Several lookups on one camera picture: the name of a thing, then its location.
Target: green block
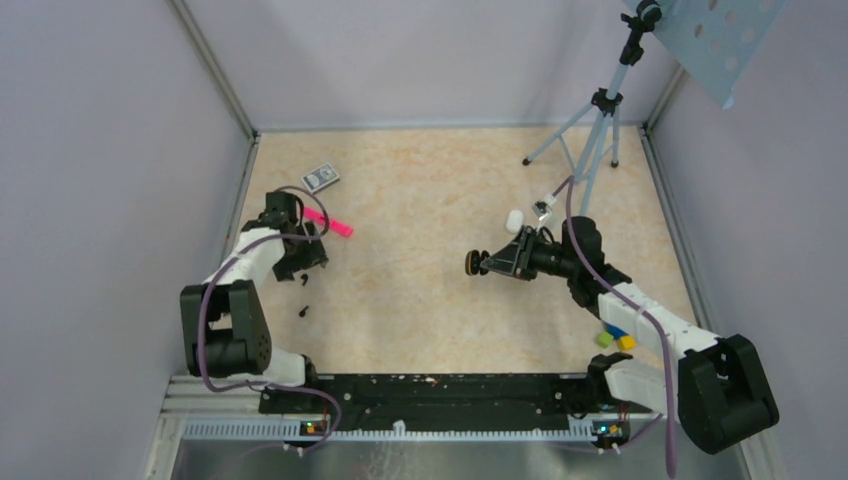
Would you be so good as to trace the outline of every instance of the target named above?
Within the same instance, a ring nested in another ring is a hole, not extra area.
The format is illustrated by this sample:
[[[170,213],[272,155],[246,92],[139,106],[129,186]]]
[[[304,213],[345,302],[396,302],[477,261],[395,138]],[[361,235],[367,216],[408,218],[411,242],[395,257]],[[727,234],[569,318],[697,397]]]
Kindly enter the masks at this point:
[[[609,347],[614,341],[615,338],[609,332],[601,332],[601,334],[598,335],[598,338],[595,339],[595,343],[597,343],[603,348]]]

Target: white wall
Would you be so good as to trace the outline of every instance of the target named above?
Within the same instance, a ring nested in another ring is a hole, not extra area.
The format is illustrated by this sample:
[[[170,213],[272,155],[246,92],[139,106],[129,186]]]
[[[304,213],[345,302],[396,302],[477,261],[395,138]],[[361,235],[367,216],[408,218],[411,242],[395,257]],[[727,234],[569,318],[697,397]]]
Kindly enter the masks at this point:
[[[620,0],[190,0],[261,129],[560,122],[607,86]],[[647,119],[674,69],[646,38],[623,90]]]
[[[0,45],[0,478],[136,478],[246,139],[163,0],[4,2]]]
[[[789,2],[722,111],[688,80],[656,131],[724,333],[757,345],[790,478],[844,478],[848,4]]]

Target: pink marker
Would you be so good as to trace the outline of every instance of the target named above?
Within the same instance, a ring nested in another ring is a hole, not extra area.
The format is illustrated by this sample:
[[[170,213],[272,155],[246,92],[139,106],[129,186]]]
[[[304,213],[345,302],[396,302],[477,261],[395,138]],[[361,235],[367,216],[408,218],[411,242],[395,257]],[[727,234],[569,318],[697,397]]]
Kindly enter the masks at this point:
[[[324,225],[324,215],[321,215],[321,212],[319,211],[313,210],[309,207],[304,207],[303,216],[306,217],[308,220],[312,220],[318,225]],[[344,223],[339,222],[338,220],[335,220],[333,218],[330,219],[330,230],[338,233],[339,235],[345,238],[348,238],[353,235],[353,227],[345,225]]]

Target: robotic arm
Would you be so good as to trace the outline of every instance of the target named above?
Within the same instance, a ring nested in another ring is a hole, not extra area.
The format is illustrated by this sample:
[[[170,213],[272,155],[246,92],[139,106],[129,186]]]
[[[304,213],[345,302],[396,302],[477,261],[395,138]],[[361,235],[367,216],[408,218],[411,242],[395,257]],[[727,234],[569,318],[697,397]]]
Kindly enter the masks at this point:
[[[300,386],[314,377],[315,368],[304,355],[272,347],[271,334],[259,303],[257,289],[268,273],[277,281],[294,280],[294,273],[324,267],[327,255],[320,240],[271,240],[261,243],[244,255],[242,251],[260,238],[281,233],[316,235],[311,222],[302,223],[303,204],[290,193],[270,192],[265,197],[265,210],[247,222],[239,233],[232,257],[242,257],[224,273],[215,286],[209,302],[206,322],[206,364],[211,377],[227,377],[238,373],[262,375],[285,386]],[[192,375],[199,376],[197,365],[197,328],[200,304],[211,275],[200,285],[190,285],[180,294],[186,365]],[[212,328],[224,315],[229,315],[229,328]]]
[[[602,237],[595,222],[575,217],[572,224],[580,250],[589,264],[620,293],[637,305],[635,310],[595,280],[580,261],[562,224],[562,243],[546,239],[525,226],[502,250],[489,255],[473,250],[466,255],[468,275],[495,272],[531,281],[539,272],[567,279],[574,301],[600,320],[627,331],[639,343],[660,355],[659,333],[645,318],[651,313],[662,325],[672,353],[674,384],[665,385],[661,370],[627,354],[599,355],[589,374],[599,381],[599,402],[617,399],[635,402],[668,414],[665,389],[677,394],[675,419],[701,450],[718,453],[766,428],[779,419],[768,380],[754,345],[741,335],[722,338],[691,325],[650,299],[630,277],[605,263]]]

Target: yellow cube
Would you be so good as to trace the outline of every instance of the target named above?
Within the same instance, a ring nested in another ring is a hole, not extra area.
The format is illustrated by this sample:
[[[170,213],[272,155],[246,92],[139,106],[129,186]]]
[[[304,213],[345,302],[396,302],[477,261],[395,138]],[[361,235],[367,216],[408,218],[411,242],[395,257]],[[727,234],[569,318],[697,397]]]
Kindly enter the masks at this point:
[[[616,341],[618,342],[619,350],[632,350],[636,346],[636,340],[630,335],[625,335]]]

